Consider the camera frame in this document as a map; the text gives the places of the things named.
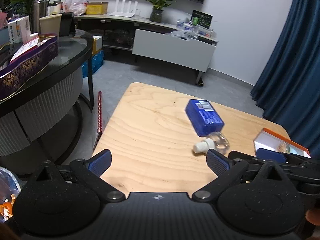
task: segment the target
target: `black sign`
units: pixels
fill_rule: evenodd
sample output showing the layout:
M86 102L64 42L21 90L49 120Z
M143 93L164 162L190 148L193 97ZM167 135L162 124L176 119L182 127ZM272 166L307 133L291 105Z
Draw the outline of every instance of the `black sign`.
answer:
M196 10L193 10L193 12L192 12L191 21L192 21L192 25L194 25L194 26L199 24L202 27L209 30L211 20L212 20L212 15L209 15L209 14L206 14L203 12L199 12Z

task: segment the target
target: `wood grain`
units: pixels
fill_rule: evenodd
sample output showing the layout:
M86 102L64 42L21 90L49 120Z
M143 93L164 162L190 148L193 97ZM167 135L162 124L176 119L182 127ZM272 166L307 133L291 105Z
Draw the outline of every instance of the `wood grain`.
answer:
M112 153L103 180L128 196L130 192L188 192L216 178L205 155L192 151L201 138L185 113L195 97L132 83L122 96L95 149ZM212 103L225 122L230 151L254 155L253 139L263 127L289 138L278 124Z

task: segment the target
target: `blue box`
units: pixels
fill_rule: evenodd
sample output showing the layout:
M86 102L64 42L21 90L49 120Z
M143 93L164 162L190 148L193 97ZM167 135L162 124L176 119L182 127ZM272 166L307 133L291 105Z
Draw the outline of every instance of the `blue box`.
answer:
M224 122L207 100L190 99L186 114L200 137L212 132L220 132L224 126Z

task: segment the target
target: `white dropper cap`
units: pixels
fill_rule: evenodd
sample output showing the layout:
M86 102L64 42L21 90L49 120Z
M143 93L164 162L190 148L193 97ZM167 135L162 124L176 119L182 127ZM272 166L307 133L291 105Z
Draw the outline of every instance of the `white dropper cap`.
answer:
M196 143L193 146L193 151L195 153L207 153L209 149L215 149L214 141L210 138L204 139L202 142Z
M39 36L38 33L32 33L32 34L30 34L30 36L29 36L29 41L32 41L32 40L38 38L38 36Z

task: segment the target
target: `plastic bag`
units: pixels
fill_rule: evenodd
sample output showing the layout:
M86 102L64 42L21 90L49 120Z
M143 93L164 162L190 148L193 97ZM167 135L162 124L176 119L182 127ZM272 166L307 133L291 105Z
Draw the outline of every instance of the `plastic bag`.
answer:
M16 175L0 167L0 223L12 216L12 206L21 188L22 183Z
M95 73L103 65L103 50L92 56L92 74ZM88 76L88 61L82 64L82 77Z
M87 10L89 0L65 0L63 12L73 12L75 15L84 14Z
M171 33L166 33L166 35L181 38L184 40L190 40L190 39L196 39L197 36L193 31L187 31L187 30L178 30Z

